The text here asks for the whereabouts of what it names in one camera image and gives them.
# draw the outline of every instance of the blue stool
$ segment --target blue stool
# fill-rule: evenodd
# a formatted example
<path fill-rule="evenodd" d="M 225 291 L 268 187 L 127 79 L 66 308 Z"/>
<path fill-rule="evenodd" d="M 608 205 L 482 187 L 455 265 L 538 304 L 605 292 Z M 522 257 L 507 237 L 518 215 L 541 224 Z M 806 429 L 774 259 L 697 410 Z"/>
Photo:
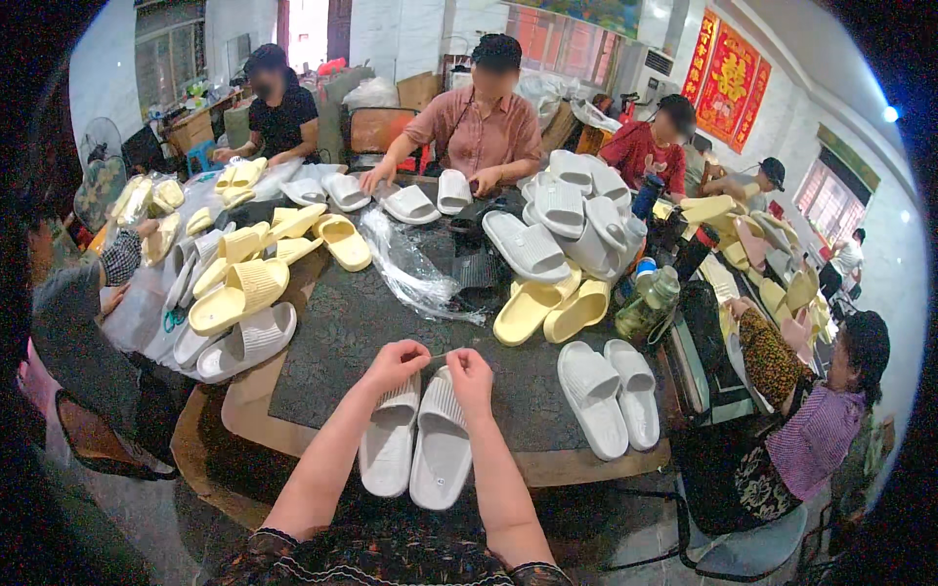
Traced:
<path fill-rule="evenodd" d="M 201 170 L 199 173 L 205 173 L 206 171 L 217 171 L 224 167 L 221 163 L 213 163 L 209 158 L 209 153 L 215 151 L 215 141 L 205 141 L 203 143 L 198 143 L 186 154 L 186 162 L 189 165 L 189 177 L 192 177 L 196 173 L 192 172 L 192 160 L 195 159 L 199 163 Z"/>

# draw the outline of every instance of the black t-shirt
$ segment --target black t-shirt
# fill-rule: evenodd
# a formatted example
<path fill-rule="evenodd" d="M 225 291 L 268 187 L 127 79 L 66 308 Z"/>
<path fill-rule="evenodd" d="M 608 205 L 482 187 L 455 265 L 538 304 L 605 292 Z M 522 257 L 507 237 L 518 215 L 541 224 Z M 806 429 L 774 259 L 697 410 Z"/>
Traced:
<path fill-rule="evenodd" d="M 316 103 L 310 90 L 291 85 L 276 108 L 256 98 L 248 109 L 248 128 L 261 133 L 264 138 L 264 152 L 261 156 L 271 158 L 302 143 L 300 125 L 317 117 L 319 113 L 316 112 Z M 319 162 L 319 157 L 312 152 L 306 157 L 306 162 Z"/>

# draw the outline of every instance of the floral blouse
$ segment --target floral blouse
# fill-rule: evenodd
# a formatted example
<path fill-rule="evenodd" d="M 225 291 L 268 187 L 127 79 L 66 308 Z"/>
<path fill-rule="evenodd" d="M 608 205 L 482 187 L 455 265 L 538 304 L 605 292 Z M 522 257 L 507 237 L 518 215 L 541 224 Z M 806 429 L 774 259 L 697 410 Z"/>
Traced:
<path fill-rule="evenodd" d="M 247 549 L 208 583 L 571 586 L 551 563 L 525 563 L 509 572 L 491 551 L 473 541 L 420 530 L 365 533 L 355 527 L 330 527 L 298 543 L 276 529 L 259 529 L 248 539 Z"/>

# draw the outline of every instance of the door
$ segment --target door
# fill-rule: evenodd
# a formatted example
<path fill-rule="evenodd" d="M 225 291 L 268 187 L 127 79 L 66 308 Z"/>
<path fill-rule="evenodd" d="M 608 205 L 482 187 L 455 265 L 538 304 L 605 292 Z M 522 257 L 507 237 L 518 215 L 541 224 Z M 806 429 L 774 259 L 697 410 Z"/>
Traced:
<path fill-rule="evenodd" d="M 329 0 L 329 31 L 326 35 L 329 61 L 345 57 L 349 63 L 349 39 L 352 36 L 352 0 Z"/>

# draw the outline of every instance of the checkered sleeve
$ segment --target checkered sleeve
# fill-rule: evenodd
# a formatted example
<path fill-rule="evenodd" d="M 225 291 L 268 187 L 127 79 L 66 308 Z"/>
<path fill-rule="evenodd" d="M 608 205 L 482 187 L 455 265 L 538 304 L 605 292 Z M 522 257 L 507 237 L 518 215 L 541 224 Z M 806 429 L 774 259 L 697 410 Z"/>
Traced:
<path fill-rule="evenodd" d="M 136 230 L 121 229 L 113 243 L 101 253 L 107 287 L 117 287 L 130 280 L 140 266 L 140 244 Z"/>

